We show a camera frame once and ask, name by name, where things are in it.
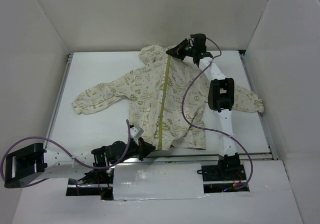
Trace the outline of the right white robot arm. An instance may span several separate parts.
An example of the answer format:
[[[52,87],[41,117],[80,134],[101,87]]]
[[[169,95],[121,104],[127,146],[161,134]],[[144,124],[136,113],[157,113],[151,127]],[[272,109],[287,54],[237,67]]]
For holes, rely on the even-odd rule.
[[[193,34],[189,39],[184,39],[175,47],[166,51],[168,56],[184,60],[191,57],[201,72],[191,81],[187,87],[182,103],[181,111],[184,120],[196,129],[219,133],[222,137],[222,152],[218,155],[217,172],[220,178],[230,179],[240,169],[240,158],[236,149],[238,141],[233,138],[232,107],[235,102],[235,82],[233,78],[225,74],[214,63],[214,60],[222,55],[220,47],[205,34]],[[199,127],[192,124],[184,113],[185,98],[191,86],[205,74],[210,80],[207,104],[220,120],[221,130]]]

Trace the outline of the aluminium front rail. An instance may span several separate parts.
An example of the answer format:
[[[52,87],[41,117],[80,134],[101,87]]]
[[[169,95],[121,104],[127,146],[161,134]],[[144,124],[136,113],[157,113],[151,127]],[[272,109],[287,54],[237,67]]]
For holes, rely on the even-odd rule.
[[[146,157],[143,161],[138,158],[130,158],[123,162],[121,165],[152,165],[152,164],[217,164],[219,161],[218,155],[185,155],[185,156],[164,156],[164,157]]]

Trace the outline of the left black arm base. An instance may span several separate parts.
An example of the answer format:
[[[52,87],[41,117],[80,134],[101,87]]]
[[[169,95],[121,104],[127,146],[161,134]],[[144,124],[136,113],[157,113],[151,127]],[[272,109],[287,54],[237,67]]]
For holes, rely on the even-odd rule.
[[[105,170],[91,170],[85,173],[84,177],[80,178],[84,184],[112,184],[113,183],[113,171]]]

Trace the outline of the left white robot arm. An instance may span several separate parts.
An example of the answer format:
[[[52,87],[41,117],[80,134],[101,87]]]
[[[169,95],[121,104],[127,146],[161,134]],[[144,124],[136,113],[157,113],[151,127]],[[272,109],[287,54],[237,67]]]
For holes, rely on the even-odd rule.
[[[10,148],[2,157],[0,176],[6,188],[25,188],[39,183],[40,179],[81,178],[86,183],[97,180],[98,174],[106,174],[117,164],[130,158],[142,161],[155,146],[142,138],[130,138],[128,143],[116,141],[88,154],[74,156],[64,147],[51,141],[58,149],[48,150],[42,142],[33,143],[13,151]]]

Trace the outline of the left aluminium frame rail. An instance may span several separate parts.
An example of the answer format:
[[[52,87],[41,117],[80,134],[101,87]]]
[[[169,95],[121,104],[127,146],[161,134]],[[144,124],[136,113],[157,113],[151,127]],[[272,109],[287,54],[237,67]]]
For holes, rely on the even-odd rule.
[[[56,122],[55,120],[57,118],[57,114],[58,114],[58,111],[59,111],[61,99],[62,99],[62,96],[63,96],[63,92],[64,92],[64,88],[65,88],[66,81],[67,81],[67,78],[68,78],[68,74],[69,74],[69,70],[70,70],[70,66],[71,66],[71,63],[72,63],[73,56],[74,56],[74,53],[69,53],[68,58],[67,58],[67,62],[66,62],[66,66],[65,66],[65,69],[64,69],[63,76],[62,76],[61,84],[59,86],[59,90],[58,90],[58,93],[57,93],[55,105],[54,105],[54,108],[53,108],[53,112],[52,112],[52,115],[51,115],[51,119],[50,119],[50,122],[49,122],[48,129],[47,129],[47,132],[46,132],[46,136],[45,136],[46,138],[50,138],[51,137],[51,133],[52,133],[52,131],[54,129],[54,125],[55,125],[55,122]]]

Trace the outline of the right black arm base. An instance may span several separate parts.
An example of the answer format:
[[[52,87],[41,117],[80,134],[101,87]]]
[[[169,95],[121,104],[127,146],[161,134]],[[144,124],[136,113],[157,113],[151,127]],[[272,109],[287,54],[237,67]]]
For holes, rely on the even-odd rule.
[[[242,182],[247,179],[245,169],[242,164],[238,168],[229,171],[222,170],[218,165],[203,165],[201,169],[197,171],[197,174],[202,175],[203,181]]]

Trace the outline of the cream jacket with green print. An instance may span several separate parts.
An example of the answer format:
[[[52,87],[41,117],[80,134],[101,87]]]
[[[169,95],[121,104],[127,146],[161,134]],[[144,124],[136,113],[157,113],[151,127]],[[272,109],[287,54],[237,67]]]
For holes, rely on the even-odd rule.
[[[166,51],[159,45],[142,48],[138,56],[143,67],[80,93],[71,104],[75,113],[94,114],[128,98],[130,124],[141,127],[143,139],[156,149],[205,149],[205,132],[191,127],[181,110],[183,95],[200,71],[191,63],[169,57]],[[204,127],[202,118],[209,85],[202,74],[184,101],[187,119],[199,127]]]

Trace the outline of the silver foil covered panel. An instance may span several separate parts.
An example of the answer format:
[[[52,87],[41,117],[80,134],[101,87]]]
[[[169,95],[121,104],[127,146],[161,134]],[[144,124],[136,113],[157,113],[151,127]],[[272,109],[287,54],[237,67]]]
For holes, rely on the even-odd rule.
[[[205,196],[200,164],[118,165],[115,200],[197,199]]]

